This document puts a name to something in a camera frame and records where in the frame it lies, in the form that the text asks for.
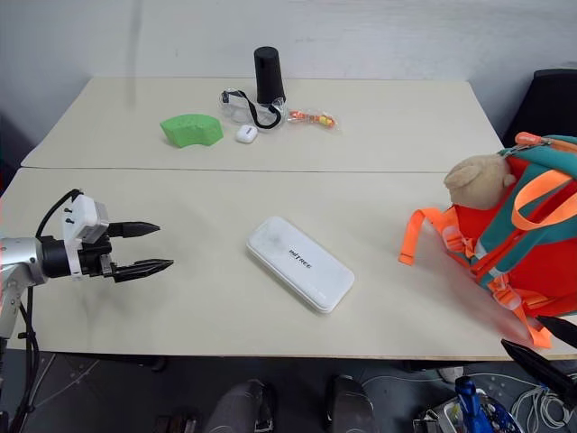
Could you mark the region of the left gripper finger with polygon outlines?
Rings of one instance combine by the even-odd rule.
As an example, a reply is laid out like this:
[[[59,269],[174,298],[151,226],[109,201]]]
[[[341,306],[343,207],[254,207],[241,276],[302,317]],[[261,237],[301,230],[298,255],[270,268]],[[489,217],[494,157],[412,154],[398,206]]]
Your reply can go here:
[[[157,272],[162,272],[173,263],[173,260],[149,259],[138,261],[127,266],[112,264],[112,278],[116,283],[138,280],[149,277]]]
[[[141,221],[110,223],[106,233],[109,237],[132,238],[160,231],[160,227]]]

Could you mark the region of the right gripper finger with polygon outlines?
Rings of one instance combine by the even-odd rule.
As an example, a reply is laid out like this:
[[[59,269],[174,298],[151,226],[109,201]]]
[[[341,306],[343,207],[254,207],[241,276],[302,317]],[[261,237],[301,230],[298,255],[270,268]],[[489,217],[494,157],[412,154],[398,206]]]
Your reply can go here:
[[[538,316],[537,321],[549,330],[555,337],[566,344],[577,347],[577,326],[557,317]]]
[[[576,399],[576,382],[549,360],[532,349],[507,339],[502,339],[500,343],[518,365],[550,391],[555,392],[561,400]]]

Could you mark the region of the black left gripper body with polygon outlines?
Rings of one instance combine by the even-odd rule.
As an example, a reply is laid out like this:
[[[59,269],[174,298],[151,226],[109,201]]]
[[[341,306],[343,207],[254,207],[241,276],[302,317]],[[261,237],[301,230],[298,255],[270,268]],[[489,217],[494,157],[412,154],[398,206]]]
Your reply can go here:
[[[108,235],[100,236],[94,243],[82,243],[78,250],[81,273],[90,277],[116,275],[116,264],[112,262],[110,253],[112,245]]]

